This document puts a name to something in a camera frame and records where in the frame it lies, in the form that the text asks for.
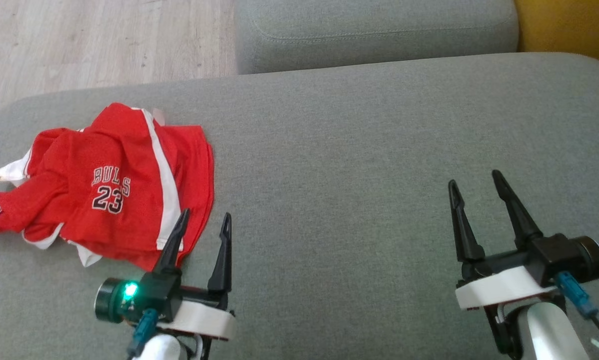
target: number 23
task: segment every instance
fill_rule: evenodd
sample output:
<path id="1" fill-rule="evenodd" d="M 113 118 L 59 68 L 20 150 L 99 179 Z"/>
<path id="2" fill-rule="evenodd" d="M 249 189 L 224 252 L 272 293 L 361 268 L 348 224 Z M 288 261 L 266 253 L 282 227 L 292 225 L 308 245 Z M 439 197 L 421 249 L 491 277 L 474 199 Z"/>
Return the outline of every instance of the number 23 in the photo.
<path id="1" fill-rule="evenodd" d="M 111 189 L 110 186 L 100 186 L 97 189 L 98 197 L 93 199 L 93 209 L 108 211 L 111 214 L 119 214 L 124 206 L 124 198 L 120 189 Z"/>

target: wooden floor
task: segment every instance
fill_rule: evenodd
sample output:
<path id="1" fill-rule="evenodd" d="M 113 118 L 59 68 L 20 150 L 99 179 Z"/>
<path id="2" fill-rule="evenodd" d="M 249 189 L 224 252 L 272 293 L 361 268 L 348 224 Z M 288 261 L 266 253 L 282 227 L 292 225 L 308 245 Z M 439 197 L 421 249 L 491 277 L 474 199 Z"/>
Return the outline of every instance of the wooden floor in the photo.
<path id="1" fill-rule="evenodd" d="M 0 109 L 69 89 L 235 75 L 235 0 L 0 0 Z"/>

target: green led light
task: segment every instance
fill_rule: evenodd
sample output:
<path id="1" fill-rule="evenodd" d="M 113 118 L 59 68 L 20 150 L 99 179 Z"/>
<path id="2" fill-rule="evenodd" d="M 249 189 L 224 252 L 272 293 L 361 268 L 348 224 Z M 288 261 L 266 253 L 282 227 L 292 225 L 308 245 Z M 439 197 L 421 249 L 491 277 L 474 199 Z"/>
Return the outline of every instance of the green led light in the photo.
<path id="1" fill-rule="evenodd" d="M 124 297 L 131 298 L 138 292 L 138 285 L 134 282 L 129 282 L 124 287 Z"/>

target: robotic arm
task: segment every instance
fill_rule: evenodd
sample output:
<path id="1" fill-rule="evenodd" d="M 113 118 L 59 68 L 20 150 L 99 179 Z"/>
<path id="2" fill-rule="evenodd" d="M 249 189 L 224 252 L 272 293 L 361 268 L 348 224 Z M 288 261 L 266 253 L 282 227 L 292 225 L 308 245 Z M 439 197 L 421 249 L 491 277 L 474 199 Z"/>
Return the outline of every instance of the robotic arm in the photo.
<path id="1" fill-rule="evenodd" d="M 189 216 L 189 209 L 181 213 L 153 271 L 139 282 L 108 278 L 97 291 L 97 319 L 116 324 L 126 321 L 135 327 L 126 349 L 129 359 L 154 359 L 151 354 L 160 353 L 162 359 L 170 360 L 163 356 L 172 353 L 176 337 L 190 337 L 197 347 L 193 350 L 181 344 L 184 357 L 208 360 L 212 341 L 228 341 L 235 333 L 235 314 L 227 311 L 233 266 L 231 214 L 224 217 L 221 246 L 207 289 L 182 285 L 182 271 L 176 267 Z"/>
<path id="2" fill-rule="evenodd" d="M 457 261 L 462 264 L 455 290 L 460 308 L 484 309 L 497 349 L 514 360 L 587 360 L 567 317 L 565 294 L 586 319 L 599 324 L 597 309 L 579 287 L 599 279 L 599 245 L 587 236 L 544 236 L 502 173 L 494 170 L 492 175 L 508 210 L 516 250 L 489 256 L 473 235 L 457 183 L 448 183 Z M 505 314 L 505 305 L 518 306 Z"/>

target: camera lens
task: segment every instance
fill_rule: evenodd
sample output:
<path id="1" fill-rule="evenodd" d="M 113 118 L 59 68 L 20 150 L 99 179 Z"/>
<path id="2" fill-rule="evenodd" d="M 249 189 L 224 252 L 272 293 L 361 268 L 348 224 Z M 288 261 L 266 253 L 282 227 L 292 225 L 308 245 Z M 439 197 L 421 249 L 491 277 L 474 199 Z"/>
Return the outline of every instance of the camera lens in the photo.
<path id="1" fill-rule="evenodd" d="M 122 316 L 117 312 L 122 296 L 124 282 L 119 278 L 109 277 L 97 290 L 95 297 L 94 311 L 95 317 L 100 321 L 119 324 L 122 322 Z"/>
<path id="2" fill-rule="evenodd" d="M 588 236 L 571 239 L 578 244 L 588 270 L 586 281 L 599 279 L 599 244 Z"/>

